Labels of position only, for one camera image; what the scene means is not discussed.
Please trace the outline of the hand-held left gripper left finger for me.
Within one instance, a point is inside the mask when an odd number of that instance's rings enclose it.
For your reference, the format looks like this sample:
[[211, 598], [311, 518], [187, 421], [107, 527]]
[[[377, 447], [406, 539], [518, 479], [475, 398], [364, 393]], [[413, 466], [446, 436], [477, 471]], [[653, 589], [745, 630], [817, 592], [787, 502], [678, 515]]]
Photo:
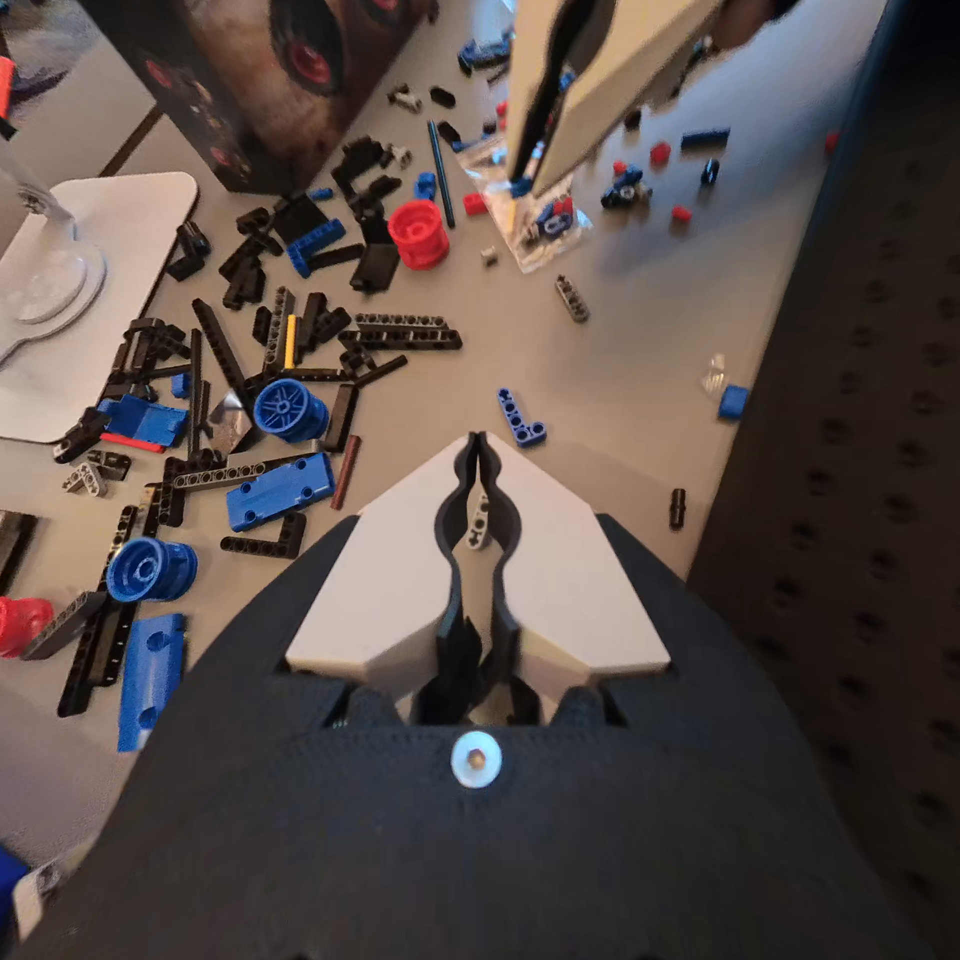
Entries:
[[467, 531], [478, 442], [475, 432], [457, 438], [359, 512], [288, 666], [354, 683], [428, 683], [476, 663], [453, 550]]

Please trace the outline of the blue small L beam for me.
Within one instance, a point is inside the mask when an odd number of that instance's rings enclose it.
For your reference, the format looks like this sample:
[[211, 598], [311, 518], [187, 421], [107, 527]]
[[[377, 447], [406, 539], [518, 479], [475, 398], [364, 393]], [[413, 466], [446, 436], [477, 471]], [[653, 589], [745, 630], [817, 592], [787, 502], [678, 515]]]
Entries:
[[510, 434], [521, 450], [532, 449], [546, 441], [546, 425], [541, 421], [526, 418], [508, 388], [498, 389], [497, 400]]

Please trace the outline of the pile of black beams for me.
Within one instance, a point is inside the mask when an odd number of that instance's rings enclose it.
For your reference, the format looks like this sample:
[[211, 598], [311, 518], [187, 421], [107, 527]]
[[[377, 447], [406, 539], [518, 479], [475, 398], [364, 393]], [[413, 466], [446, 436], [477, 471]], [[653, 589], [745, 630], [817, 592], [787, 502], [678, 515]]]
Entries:
[[[364, 229], [365, 241], [335, 248], [329, 245], [309, 261], [314, 270], [351, 260], [358, 262], [366, 246], [391, 243], [381, 201], [400, 188], [402, 181], [384, 174], [361, 194], [353, 191], [352, 184], [352, 179], [375, 166], [385, 167], [388, 163], [383, 159], [385, 155], [386, 150], [381, 144], [369, 137], [356, 140], [345, 148], [343, 162], [334, 170], [334, 180], [344, 191], [351, 210]], [[273, 305], [263, 301], [266, 274], [261, 257], [266, 253], [277, 257], [286, 254], [286, 246], [273, 230], [272, 218], [273, 209], [265, 207], [257, 207], [240, 216], [236, 226], [244, 240], [219, 270], [229, 284], [222, 300], [224, 308], [234, 310], [246, 305], [257, 306], [251, 332], [263, 347], [264, 354]], [[258, 374], [246, 377], [213, 308], [199, 298], [193, 301], [192, 307], [198, 328], [190, 333], [159, 318], [132, 321], [124, 332], [123, 343], [105, 380], [98, 404], [102, 400], [118, 401], [126, 395], [133, 395], [147, 402], [186, 410], [188, 419], [179, 438], [186, 438], [186, 457], [167, 457], [160, 481], [144, 486], [141, 502], [136, 506], [127, 505], [121, 511], [96, 588], [79, 594], [50, 630], [23, 654], [24, 658], [46, 657], [81, 631], [78, 651], [57, 706], [57, 714], [61, 717], [84, 713], [89, 707], [92, 690], [109, 687], [117, 680], [135, 615], [138, 607], [146, 602], [122, 604], [114, 601], [106, 582], [110, 562], [131, 540], [140, 537], [157, 539], [162, 526], [180, 526], [186, 498], [194, 493], [210, 492], [210, 489], [177, 491], [171, 487], [171, 481], [181, 474], [255, 463], [266, 464], [268, 472], [300, 458], [325, 452], [336, 488], [343, 452], [324, 451], [325, 434], [306, 442], [287, 443], [258, 429], [254, 407], [265, 386], [282, 378], [297, 380], [327, 406], [330, 414], [340, 385], [354, 383], [362, 391], [403, 367], [407, 362], [406, 354], [460, 351], [463, 346], [460, 332], [450, 326], [447, 330], [360, 331], [353, 315], [342, 307], [330, 307], [322, 292], [313, 292], [307, 297], [303, 313], [296, 315], [295, 367], [268, 373], [262, 371], [262, 361]], [[171, 378], [187, 371], [192, 376], [191, 395], [188, 400], [177, 399], [170, 390]], [[206, 429], [210, 412], [231, 390], [253, 421], [254, 429], [240, 451], [224, 459], [210, 449]], [[54, 449], [57, 461], [66, 462], [82, 456], [77, 467], [84, 462], [95, 464], [105, 480], [107, 476], [103, 471], [117, 467], [120, 469], [118, 478], [124, 479], [131, 464], [130, 457], [95, 448], [107, 424], [107, 417], [98, 413], [96, 407], [85, 409], [78, 424], [57, 443]], [[212, 491], [234, 489], [225, 487]], [[301, 549], [307, 507], [246, 532], [233, 532], [222, 540], [221, 548], [249, 556], [292, 560]], [[59, 639], [60, 635], [64, 636], [64, 642]]]

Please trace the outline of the grey desk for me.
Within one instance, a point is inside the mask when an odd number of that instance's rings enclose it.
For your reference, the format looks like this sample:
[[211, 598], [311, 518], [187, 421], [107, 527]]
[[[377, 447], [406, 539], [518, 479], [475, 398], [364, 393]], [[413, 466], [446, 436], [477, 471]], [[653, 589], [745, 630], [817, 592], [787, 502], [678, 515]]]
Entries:
[[[841, 128], [886, 6], [798, 2], [671, 110], [644, 116], [638, 134], [618, 129], [575, 183], [593, 232], [546, 267], [522, 274], [491, 217], [464, 216], [471, 185], [450, 158], [458, 225], [436, 270], [400, 265], [390, 290], [368, 304], [350, 290], [349, 265], [320, 271], [316, 287], [351, 313], [439, 314], [463, 348], [408, 354], [407, 366], [364, 390], [353, 422], [362, 448], [342, 510], [329, 502], [306, 510], [300, 557], [469, 430], [495, 431], [515, 450], [496, 400], [506, 387], [547, 426], [527, 458], [686, 576], [737, 433], [716, 419], [701, 378], [720, 353], [731, 380], [752, 386], [829, 168], [826, 136]], [[680, 139], [725, 126], [718, 181], [702, 189], [706, 156], [678, 151]], [[650, 149], [661, 140], [672, 150], [656, 171]], [[620, 159], [653, 182], [646, 213], [623, 217], [598, 204]], [[485, 269], [479, 252], [488, 246], [499, 262]], [[559, 273], [588, 304], [586, 322], [565, 310]], [[162, 468], [157, 455], [131, 456], [126, 482], [91, 498], [61, 490], [68, 467], [47, 447], [2, 439], [2, 508], [41, 521], [14, 597], [46, 598], [59, 611], [94, 589], [123, 507]], [[668, 526], [675, 488], [686, 490], [678, 532]], [[224, 490], [188, 498], [170, 533], [196, 550], [197, 580], [173, 605], [139, 613], [188, 618], [189, 667], [290, 566], [221, 550], [232, 533], [225, 499]], [[76, 645], [42, 661], [2, 659], [2, 845], [30, 864], [96, 836], [137, 757], [116, 751], [119, 682], [96, 689], [85, 713], [57, 716]]]

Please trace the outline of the long black axle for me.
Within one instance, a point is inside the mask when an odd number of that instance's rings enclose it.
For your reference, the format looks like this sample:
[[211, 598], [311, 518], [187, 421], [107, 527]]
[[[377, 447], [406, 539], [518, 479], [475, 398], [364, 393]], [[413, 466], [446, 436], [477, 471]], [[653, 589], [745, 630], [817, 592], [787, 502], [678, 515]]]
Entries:
[[432, 151], [434, 164], [435, 164], [438, 193], [440, 197], [441, 207], [444, 213], [443, 216], [446, 222], [446, 226], [450, 230], [454, 230], [456, 227], [456, 221], [455, 221], [453, 204], [450, 197], [449, 179], [448, 179], [447, 170], [446, 170], [446, 166], [443, 159], [438, 126], [433, 119], [430, 119], [427, 122], [427, 132], [428, 132], [431, 151]]

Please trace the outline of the black flat tile bar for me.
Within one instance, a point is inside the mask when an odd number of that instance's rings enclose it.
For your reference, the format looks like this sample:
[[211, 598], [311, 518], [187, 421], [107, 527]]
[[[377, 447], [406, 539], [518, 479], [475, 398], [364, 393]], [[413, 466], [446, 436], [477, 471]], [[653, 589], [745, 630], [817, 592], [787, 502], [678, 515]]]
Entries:
[[323, 451], [327, 453], [345, 451], [360, 392], [361, 389], [354, 383], [340, 385], [330, 413], [329, 424], [322, 438]]

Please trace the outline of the dark grey thin beam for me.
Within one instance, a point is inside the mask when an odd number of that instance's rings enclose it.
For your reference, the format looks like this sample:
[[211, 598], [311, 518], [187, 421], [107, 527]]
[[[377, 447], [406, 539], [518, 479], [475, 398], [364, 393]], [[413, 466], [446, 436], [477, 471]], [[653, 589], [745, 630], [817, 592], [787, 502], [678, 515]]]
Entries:
[[264, 462], [191, 471], [175, 477], [171, 481], [171, 488], [182, 493], [236, 488], [257, 480], [267, 471], [268, 466]]

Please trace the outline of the red wheel rim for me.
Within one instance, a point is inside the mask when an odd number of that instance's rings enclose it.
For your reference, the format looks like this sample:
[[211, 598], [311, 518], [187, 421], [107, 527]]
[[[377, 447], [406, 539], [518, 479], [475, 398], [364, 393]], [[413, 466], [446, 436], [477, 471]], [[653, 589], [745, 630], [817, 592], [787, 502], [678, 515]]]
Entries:
[[1, 658], [19, 657], [54, 618], [54, 607], [43, 598], [1, 597]]
[[431, 199], [403, 203], [390, 216], [388, 231], [401, 261], [413, 271], [439, 266], [450, 251], [445, 218]]

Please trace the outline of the black square tile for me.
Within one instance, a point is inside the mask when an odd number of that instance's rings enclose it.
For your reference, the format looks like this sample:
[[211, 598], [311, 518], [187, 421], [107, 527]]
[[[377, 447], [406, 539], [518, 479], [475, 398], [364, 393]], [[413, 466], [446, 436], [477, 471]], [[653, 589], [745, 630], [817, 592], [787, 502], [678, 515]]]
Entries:
[[298, 192], [280, 197], [272, 208], [272, 229], [285, 246], [312, 234], [329, 222], [306, 193]]

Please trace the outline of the blue large L beam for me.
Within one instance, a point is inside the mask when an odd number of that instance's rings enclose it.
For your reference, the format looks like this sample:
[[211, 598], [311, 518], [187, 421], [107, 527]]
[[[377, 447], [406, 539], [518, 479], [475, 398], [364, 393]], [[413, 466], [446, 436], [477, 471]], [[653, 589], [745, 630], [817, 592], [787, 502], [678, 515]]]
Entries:
[[315, 255], [323, 252], [328, 246], [343, 239], [346, 228], [339, 219], [326, 221], [310, 231], [302, 234], [286, 246], [286, 255], [294, 271], [304, 280], [307, 280], [313, 268], [309, 261]]

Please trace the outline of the monster truck toy set box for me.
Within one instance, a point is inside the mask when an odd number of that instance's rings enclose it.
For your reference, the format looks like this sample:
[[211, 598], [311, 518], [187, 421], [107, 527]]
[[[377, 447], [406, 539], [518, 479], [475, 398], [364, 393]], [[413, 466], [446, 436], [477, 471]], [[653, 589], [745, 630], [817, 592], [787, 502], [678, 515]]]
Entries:
[[81, 1], [222, 185], [307, 186], [427, 1]]

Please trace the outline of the blue hinged panel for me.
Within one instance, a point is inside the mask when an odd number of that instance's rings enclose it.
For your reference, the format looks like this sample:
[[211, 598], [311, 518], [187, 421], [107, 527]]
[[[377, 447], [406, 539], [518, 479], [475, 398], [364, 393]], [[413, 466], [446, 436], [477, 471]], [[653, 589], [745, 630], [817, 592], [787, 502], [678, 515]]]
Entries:
[[123, 438], [144, 450], [166, 450], [180, 441], [188, 420], [185, 409], [126, 394], [120, 399], [103, 399], [98, 413], [106, 416], [104, 432]]

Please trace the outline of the medium grey beam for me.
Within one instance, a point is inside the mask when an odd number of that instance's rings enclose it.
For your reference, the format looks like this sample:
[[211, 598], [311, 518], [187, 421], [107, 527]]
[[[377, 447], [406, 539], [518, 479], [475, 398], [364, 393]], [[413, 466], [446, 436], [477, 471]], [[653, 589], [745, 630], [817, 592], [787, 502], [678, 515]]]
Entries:
[[267, 344], [263, 358], [263, 373], [275, 374], [286, 368], [290, 317], [296, 314], [296, 298], [285, 285], [275, 292], [270, 314]]

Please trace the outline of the book stand with white base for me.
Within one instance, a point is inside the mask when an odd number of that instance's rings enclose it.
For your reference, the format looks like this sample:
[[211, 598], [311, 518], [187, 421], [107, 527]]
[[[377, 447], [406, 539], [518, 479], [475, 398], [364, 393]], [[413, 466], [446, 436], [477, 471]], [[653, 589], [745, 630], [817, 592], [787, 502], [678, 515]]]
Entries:
[[52, 445], [96, 404], [196, 204], [184, 172], [100, 175], [152, 104], [99, 40], [2, 139], [3, 440]]

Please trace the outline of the blue tagged plastic bin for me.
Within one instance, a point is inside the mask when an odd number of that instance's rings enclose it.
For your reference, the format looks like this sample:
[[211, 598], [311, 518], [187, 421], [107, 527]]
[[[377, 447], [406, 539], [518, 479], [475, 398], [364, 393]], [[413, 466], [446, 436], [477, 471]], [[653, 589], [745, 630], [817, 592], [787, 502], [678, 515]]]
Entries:
[[32, 867], [29, 863], [21, 860], [18, 856], [1, 845], [1, 931], [3, 932], [9, 926], [11, 918], [14, 915], [14, 894], [18, 882], [26, 877]]

